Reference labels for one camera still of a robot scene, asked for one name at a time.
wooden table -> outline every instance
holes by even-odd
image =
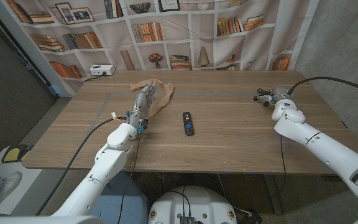
[[[280,135],[273,127],[273,107],[253,101],[256,90],[290,88],[304,79],[298,72],[125,71],[86,82],[41,137],[23,165],[33,169],[64,169],[86,133],[111,112],[125,116],[137,92],[131,83],[156,78],[172,82],[168,106],[149,120],[141,135],[135,171],[283,173]],[[157,93],[163,93],[158,86]],[[358,139],[341,123],[309,83],[294,91],[306,122],[358,152]],[[194,136],[186,136],[182,112],[189,111]],[[121,122],[111,121],[95,131],[77,156],[73,169],[90,169],[96,152]],[[124,170],[134,165],[137,141]],[[329,174],[300,144],[283,138],[288,174]]]

beige fabric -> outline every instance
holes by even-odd
[[[153,82],[156,85],[158,84],[162,85],[165,89],[165,94],[160,100],[153,102],[152,106],[149,109],[149,114],[147,115],[146,118],[151,118],[152,116],[157,114],[160,111],[160,109],[162,109],[164,106],[167,106],[169,104],[171,95],[173,93],[173,89],[175,88],[172,83],[168,83],[164,85],[160,80],[149,79],[149,80],[141,81],[136,84],[131,84],[131,91],[140,90],[150,82]]]

table leg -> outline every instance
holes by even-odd
[[[280,196],[277,193],[278,189],[274,176],[264,175],[264,179],[265,179],[269,197],[271,197],[270,201],[272,202],[274,213],[276,213],[277,215],[282,214],[283,208],[281,206]]]

bowl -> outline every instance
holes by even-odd
[[[132,4],[129,7],[131,7],[131,9],[133,11],[135,11],[137,14],[140,13],[146,13],[149,11],[151,6],[151,3],[149,2],[145,2],[145,3],[139,3],[139,4]]]

bookshelf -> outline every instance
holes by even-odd
[[[15,0],[27,12],[48,11],[55,21],[53,24],[27,24],[11,9],[7,0],[0,0],[19,24],[28,38],[31,34],[53,35],[65,48],[64,52],[39,50],[46,62],[53,60],[67,65],[76,65],[83,78],[60,77],[66,91],[74,95],[91,74],[93,64],[113,64],[117,70],[126,70],[121,50],[127,50],[136,70],[155,70],[149,62],[149,55],[158,53],[164,57],[161,70],[170,70],[171,55],[189,56],[193,70],[214,70],[235,64],[237,70],[245,70],[248,62],[254,60],[256,70],[270,70],[277,58],[289,57],[289,70],[293,70],[300,53],[301,45],[313,18],[318,0],[243,0],[239,6],[230,7],[230,0],[215,0],[208,4],[207,10],[199,11],[193,1],[179,1],[180,11],[160,12],[158,0],[120,0],[123,17],[107,19],[102,0]],[[72,8],[89,7],[94,22],[81,24],[62,24],[50,7],[57,3],[69,2]],[[129,6],[150,2],[147,13],[136,14]],[[247,18],[265,14],[264,24],[255,29],[219,36],[218,18],[239,16],[243,24]],[[161,23],[165,40],[136,43],[131,25]],[[95,32],[102,49],[74,49],[67,46],[63,34]],[[201,68],[198,57],[201,47],[206,48],[210,64]],[[232,54],[234,62],[227,59]]]

